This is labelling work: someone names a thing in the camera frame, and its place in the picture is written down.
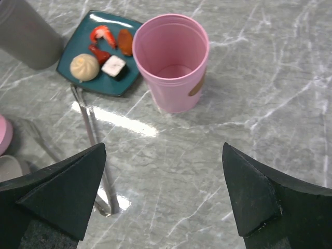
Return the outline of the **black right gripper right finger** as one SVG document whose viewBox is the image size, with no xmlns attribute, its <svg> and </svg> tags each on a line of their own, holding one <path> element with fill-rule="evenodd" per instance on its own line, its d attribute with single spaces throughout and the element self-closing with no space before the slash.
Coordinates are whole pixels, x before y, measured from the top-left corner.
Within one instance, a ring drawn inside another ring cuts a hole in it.
<svg viewBox="0 0 332 249">
<path fill-rule="evenodd" d="M 222 162 L 246 248 L 331 248 L 331 189 L 273 169 L 228 143 Z"/>
</svg>

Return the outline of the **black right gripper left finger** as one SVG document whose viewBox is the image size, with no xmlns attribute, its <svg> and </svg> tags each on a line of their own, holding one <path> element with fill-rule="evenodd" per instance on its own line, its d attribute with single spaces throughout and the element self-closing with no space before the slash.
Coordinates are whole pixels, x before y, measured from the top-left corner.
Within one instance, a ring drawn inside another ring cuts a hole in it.
<svg viewBox="0 0 332 249">
<path fill-rule="evenodd" d="M 24 176 L 1 182 L 1 248 L 77 248 L 104 172 L 98 143 Z"/>
</svg>

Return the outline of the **metal food tongs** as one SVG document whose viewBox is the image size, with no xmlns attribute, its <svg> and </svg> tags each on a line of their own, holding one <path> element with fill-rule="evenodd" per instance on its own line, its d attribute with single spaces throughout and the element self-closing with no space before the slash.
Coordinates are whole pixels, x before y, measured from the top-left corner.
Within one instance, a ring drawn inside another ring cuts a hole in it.
<svg viewBox="0 0 332 249">
<path fill-rule="evenodd" d="M 71 84 L 71 91 L 73 93 L 73 96 L 76 100 L 76 102 L 78 103 L 81 115 L 83 117 L 84 123 L 85 123 L 85 127 L 86 127 L 86 131 L 87 131 L 87 135 L 90 141 L 91 146 L 94 146 L 97 144 L 97 140 L 94 136 L 94 132 L 92 129 L 92 122 L 90 120 L 90 115 L 88 114 L 88 108 L 87 105 L 83 99 L 82 96 L 82 91 L 80 91 L 75 85 Z M 96 207 L 100 210 L 100 213 L 103 214 L 104 216 L 108 217 L 111 216 L 114 213 L 114 208 L 112 205 L 112 195 L 111 192 L 109 190 L 110 185 L 108 183 L 108 179 L 106 176 L 106 171 L 105 171 L 106 167 L 104 167 L 104 171 L 103 171 L 103 175 L 101 178 L 101 183 L 100 186 L 102 187 L 102 189 L 104 190 L 106 197 L 107 197 L 107 202 L 105 202 L 102 197 L 97 194 L 96 199 L 95 199 L 95 205 Z"/>
</svg>

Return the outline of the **white steamed bun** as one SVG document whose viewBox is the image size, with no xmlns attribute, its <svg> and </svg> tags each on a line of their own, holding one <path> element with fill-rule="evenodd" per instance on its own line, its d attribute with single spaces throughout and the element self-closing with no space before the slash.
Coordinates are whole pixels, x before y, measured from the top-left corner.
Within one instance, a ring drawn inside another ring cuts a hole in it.
<svg viewBox="0 0 332 249">
<path fill-rule="evenodd" d="M 97 59 L 87 53 L 81 53 L 72 59 L 70 63 L 70 73 L 79 82 L 91 81 L 97 77 L 100 65 Z"/>
</svg>

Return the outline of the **sushi roll piece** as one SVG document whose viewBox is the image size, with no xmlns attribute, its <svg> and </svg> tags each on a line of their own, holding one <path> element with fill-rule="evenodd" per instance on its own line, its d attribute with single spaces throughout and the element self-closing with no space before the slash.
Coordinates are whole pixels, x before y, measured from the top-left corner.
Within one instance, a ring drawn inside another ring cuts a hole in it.
<svg viewBox="0 0 332 249">
<path fill-rule="evenodd" d="M 101 67 L 101 71 L 116 81 L 121 81 L 128 73 L 126 62 L 116 55 L 112 55 Z"/>
</svg>

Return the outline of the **red shrimp toy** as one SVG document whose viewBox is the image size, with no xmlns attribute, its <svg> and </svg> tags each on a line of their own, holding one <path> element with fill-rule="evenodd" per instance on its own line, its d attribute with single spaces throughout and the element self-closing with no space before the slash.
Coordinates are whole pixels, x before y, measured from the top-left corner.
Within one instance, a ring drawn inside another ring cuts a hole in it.
<svg viewBox="0 0 332 249">
<path fill-rule="evenodd" d="M 117 48 L 117 41 L 106 25 L 99 25 L 90 34 L 90 40 L 96 44 L 98 39 L 104 39 L 113 48 Z"/>
</svg>

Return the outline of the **orange food piece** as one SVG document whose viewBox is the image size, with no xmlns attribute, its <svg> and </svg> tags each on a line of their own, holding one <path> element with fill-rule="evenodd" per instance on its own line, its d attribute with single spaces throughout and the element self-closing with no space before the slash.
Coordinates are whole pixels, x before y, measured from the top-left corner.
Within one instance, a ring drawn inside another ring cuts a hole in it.
<svg viewBox="0 0 332 249">
<path fill-rule="evenodd" d="M 122 29 L 118 35 L 118 47 L 125 56 L 132 56 L 133 37 L 127 29 Z"/>
</svg>

